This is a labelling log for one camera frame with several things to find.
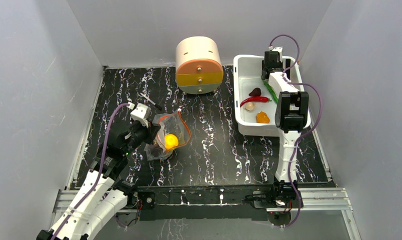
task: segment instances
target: marble tabletop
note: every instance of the marble tabletop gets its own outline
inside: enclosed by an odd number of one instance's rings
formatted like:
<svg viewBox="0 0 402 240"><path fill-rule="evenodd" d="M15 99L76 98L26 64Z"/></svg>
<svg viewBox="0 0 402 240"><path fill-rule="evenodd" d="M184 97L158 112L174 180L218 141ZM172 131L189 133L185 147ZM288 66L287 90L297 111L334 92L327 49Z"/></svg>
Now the marble tabletop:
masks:
<svg viewBox="0 0 402 240"><path fill-rule="evenodd" d="M120 104L144 103L155 114L178 108L192 137L166 160L148 161L145 143L129 154L120 177L137 186L205 186L271 184L278 166L279 138L245 136L238 132L233 96L233 68L224 66L223 82L216 93L183 94L176 84L174 67L106 69L78 177L72 188L85 180L97 149L104 141L107 119ZM163 106L157 110L138 93L147 94ZM112 129L126 131L128 108L122 108ZM298 181L327 182L327 176L312 135L304 138L297 151Z"/></svg>

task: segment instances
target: white tray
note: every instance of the white tray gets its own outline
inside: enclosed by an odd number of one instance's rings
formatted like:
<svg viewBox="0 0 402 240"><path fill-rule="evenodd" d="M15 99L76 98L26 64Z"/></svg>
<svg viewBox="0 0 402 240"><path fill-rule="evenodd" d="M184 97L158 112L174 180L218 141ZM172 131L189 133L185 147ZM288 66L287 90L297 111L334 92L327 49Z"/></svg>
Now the white tray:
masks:
<svg viewBox="0 0 402 240"><path fill-rule="evenodd" d="M291 64L295 59L290 56L283 56L285 59L290 59ZM275 124L276 103L270 102L255 102L255 109L247 111L244 107L240 107L243 100L249 98L248 95L254 88L261 89L261 95L272 99L269 91L263 84L262 75L262 60L263 56L255 55L237 55L233 58L233 92L234 92L234 107L235 118L238 122L238 130L243 135L249 136L265 136L278 137L278 128ZM290 79L294 83L302 83L299 66L296 63L290 70ZM300 91L304 91L303 86L296 86ZM270 118L270 123L257 123L256 115L260 112L265 112ZM310 112L308 113L308 121L306 126L310 125Z"/></svg>

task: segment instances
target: clear ziplock bag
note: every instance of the clear ziplock bag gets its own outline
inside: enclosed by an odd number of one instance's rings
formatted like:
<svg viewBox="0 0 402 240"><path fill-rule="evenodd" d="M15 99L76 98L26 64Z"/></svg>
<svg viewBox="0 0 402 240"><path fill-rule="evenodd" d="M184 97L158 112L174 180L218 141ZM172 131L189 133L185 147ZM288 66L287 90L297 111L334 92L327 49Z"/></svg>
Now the clear ziplock bag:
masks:
<svg viewBox="0 0 402 240"><path fill-rule="evenodd" d="M160 125L154 144L145 146L148 160L164 160L172 155L177 148L185 146L191 139L191 131L181 116L181 109L172 114L157 114L152 120L153 124Z"/></svg>

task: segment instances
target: yellow ball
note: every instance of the yellow ball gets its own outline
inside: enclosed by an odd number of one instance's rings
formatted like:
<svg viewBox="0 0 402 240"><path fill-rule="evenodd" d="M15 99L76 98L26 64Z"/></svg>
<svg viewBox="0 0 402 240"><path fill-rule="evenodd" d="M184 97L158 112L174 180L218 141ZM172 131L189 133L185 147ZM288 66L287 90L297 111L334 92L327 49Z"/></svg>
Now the yellow ball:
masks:
<svg viewBox="0 0 402 240"><path fill-rule="evenodd" d="M164 141L165 141L165 150L166 151L169 151L179 145L178 137L176 137L173 134L167 134L164 137Z"/></svg>

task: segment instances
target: orange vegetable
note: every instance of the orange vegetable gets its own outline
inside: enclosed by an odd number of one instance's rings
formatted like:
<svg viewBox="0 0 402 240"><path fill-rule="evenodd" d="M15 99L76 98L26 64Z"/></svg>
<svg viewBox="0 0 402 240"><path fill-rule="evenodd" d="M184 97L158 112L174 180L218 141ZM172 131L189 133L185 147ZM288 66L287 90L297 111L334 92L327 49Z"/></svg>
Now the orange vegetable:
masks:
<svg viewBox="0 0 402 240"><path fill-rule="evenodd" d="M259 112L257 116L255 116L258 124L268 124L270 123L270 119L265 112Z"/></svg>

